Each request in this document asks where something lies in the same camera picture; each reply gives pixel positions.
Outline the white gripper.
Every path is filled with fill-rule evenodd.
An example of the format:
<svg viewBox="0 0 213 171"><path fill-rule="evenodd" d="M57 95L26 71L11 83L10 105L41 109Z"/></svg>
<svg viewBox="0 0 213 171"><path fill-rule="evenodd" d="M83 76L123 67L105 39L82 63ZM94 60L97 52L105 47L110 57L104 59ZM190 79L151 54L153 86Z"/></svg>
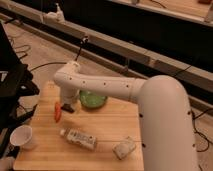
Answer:
<svg viewBox="0 0 213 171"><path fill-rule="evenodd" d="M60 101L63 105L73 106L78 100L78 89L60 89Z"/></svg>

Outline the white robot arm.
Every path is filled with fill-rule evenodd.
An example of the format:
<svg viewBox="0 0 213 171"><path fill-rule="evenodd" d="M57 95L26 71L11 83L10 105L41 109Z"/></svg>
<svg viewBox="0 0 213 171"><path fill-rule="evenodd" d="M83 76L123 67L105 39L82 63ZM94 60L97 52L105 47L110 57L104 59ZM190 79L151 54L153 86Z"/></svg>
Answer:
<svg viewBox="0 0 213 171"><path fill-rule="evenodd" d="M91 76L79 70L70 61L55 73L63 98L80 89L138 105L145 171L199 171L189 97L178 80Z"/></svg>

